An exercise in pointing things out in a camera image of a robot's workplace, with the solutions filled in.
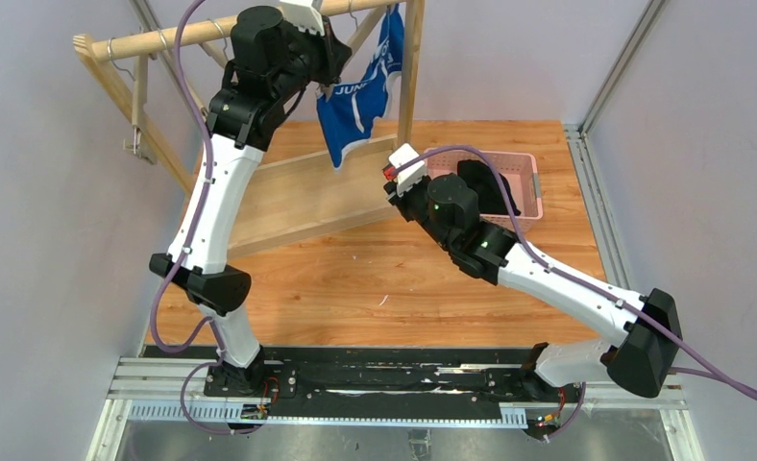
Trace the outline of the black underwear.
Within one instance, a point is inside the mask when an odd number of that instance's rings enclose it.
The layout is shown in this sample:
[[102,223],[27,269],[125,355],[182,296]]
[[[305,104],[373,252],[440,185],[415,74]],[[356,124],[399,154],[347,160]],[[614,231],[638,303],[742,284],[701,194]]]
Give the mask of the black underwear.
[[460,160],[457,162],[457,176],[477,194],[481,214],[507,214],[497,180],[486,163],[472,159]]

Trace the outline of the wooden hanger of black underwear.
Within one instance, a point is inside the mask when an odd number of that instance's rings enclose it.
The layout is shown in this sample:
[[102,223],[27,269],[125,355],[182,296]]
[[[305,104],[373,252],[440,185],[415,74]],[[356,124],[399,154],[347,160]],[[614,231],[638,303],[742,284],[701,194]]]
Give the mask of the wooden hanger of black underwear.
[[230,61],[228,49],[229,49],[229,39],[228,36],[224,33],[223,27],[215,20],[208,18],[208,22],[210,22],[213,27],[221,34],[222,39],[222,46],[219,47],[214,40],[208,40],[205,42],[201,42],[198,44],[198,46],[203,50],[203,52],[209,56],[213,61],[215,61],[221,68],[225,68],[228,62]]

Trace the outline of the wooden hanger of blue underwear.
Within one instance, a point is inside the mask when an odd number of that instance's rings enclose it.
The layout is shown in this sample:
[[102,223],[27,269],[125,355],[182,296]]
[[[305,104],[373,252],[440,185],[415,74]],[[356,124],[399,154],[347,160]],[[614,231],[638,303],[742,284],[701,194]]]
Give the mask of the wooden hanger of blue underwear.
[[347,41],[347,45],[351,49],[351,56],[345,61],[344,68],[346,68],[353,58],[358,54],[362,45],[366,42],[369,35],[378,26],[387,12],[390,12],[397,3],[390,3],[384,6],[378,6],[372,8],[367,15],[359,22],[354,30],[354,33]]

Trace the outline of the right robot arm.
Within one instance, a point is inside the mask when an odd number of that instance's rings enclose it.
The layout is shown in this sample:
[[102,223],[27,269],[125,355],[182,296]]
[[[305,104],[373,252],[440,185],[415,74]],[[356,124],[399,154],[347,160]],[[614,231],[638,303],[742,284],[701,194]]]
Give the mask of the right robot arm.
[[424,176],[387,201],[417,223],[451,262],[473,279],[526,293],[585,323],[599,338],[539,343],[520,379],[535,394],[572,383],[609,380],[633,395],[659,396],[682,336],[673,297],[610,285],[545,255],[514,231],[480,218],[477,194],[455,174]]

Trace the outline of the blue underwear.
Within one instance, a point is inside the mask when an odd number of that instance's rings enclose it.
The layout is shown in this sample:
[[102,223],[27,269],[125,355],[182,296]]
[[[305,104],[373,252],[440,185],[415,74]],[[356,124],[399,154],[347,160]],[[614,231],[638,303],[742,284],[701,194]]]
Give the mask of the blue underwear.
[[371,137],[375,120],[391,108],[392,87],[403,71],[404,24],[399,6],[384,13],[378,44],[361,79],[319,90],[316,111],[332,167]]

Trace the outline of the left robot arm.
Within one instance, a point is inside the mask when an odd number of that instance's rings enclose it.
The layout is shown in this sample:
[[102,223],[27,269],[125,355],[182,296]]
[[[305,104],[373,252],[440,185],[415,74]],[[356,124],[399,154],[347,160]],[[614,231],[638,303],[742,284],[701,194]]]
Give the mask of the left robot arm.
[[168,250],[150,270],[175,284],[204,314],[218,342],[211,376],[250,395],[265,379],[264,351],[245,301],[249,274],[228,264],[232,227],[245,190],[289,117],[285,105],[311,83],[340,80],[352,50],[333,33],[318,1],[282,1],[242,11],[230,31],[233,57],[200,117],[205,150],[186,213]]

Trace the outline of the wooden hanger of grey underwear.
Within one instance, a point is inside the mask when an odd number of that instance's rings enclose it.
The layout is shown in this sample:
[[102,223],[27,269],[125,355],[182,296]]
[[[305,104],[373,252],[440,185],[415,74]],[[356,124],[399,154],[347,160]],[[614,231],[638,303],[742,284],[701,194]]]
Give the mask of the wooden hanger of grey underwear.
[[163,49],[158,52],[158,55],[160,58],[163,59],[163,65],[166,68],[167,72],[170,74],[170,77],[176,89],[179,91],[185,106],[189,109],[190,108],[189,102],[192,101],[198,108],[198,111],[200,112],[201,117],[203,119],[206,119],[208,115],[206,105],[204,104],[200,96],[197,94],[196,90],[193,88],[190,81],[188,79],[184,79],[185,89],[183,89],[180,85],[180,81],[177,75],[177,68],[174,63],[174,57],[171,51],[171,47],[168,44],[165,34],[163,33],[161,28],[157,28],[157,34],[159,36],[159,41],[163,45]]

